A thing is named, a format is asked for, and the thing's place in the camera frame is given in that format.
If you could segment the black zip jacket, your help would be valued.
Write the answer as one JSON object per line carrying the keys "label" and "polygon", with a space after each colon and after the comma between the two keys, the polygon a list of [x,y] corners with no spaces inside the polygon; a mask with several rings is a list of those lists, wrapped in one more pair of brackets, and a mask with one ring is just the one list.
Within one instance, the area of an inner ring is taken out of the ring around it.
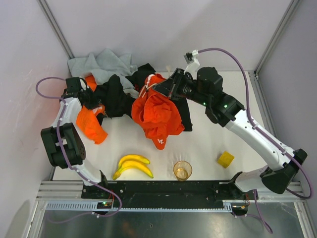
{"label": "black zip jacket", "polygon": [[[144,86],[144,81],[147,76],[155,73],[155,69],[149,64],[142,65],[131,76],[125,77],[128,82],[132,83],[132,88],[137,92]],[[102,85],[97,85],[93,76],[86,77],[89,87],[93,90],[98,101],[105,106],[106,117],[115,118],[121,117],[124,114],[131,116],[132,104],[135,99],[132,94],[123,90],[120,79],[117,75],[111,76],[108,82]],[[173,103],[177,107],[182,124],[185,131],[192,131],[192,122],[188,102],[185,98],[174,100]]]}

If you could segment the orange shorts white drawstring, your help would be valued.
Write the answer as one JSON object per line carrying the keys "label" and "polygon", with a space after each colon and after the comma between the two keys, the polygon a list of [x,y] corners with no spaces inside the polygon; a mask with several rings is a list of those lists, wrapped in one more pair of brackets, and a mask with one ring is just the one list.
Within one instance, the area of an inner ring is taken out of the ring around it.
{"label": "orange shorts white drawstring", "polygon": [[147,76],[131,110],[133,121],[159,150],[165,148],[168,136],[179,135],[185,129],[176,105],[154,90],[163,81],[160,74]]}

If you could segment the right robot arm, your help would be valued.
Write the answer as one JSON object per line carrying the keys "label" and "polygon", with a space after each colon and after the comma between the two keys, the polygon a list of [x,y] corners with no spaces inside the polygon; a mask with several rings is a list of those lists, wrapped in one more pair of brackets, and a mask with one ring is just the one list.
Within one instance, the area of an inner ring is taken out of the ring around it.
{"label": "right robot arm", "polygon": [[214,124],[228,129],[251,146],[267,163],[263,168],[239,172],[230,183],[241,192],[267,188],[283,194],[305,161],[303,149],[293,150],[260,126],[245,107],[223,91],[223,78],[214,67],[198,70],[197,78],[177,68],[153,90],[171,100],[186,98],[206,107],[205,114]]}

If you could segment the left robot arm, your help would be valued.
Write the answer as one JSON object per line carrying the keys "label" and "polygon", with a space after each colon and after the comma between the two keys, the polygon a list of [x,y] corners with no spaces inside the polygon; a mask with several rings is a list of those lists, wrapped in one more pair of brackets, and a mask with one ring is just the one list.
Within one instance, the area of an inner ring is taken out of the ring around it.
{"label": "left robot arm", "polygon": [[52,166],[74,171],[86,186],[106,187],[105,175],[86,158],[84,143],[74,125],[81,109],[78,98],[60,98],[55,121],[41,131],[42,142]]}

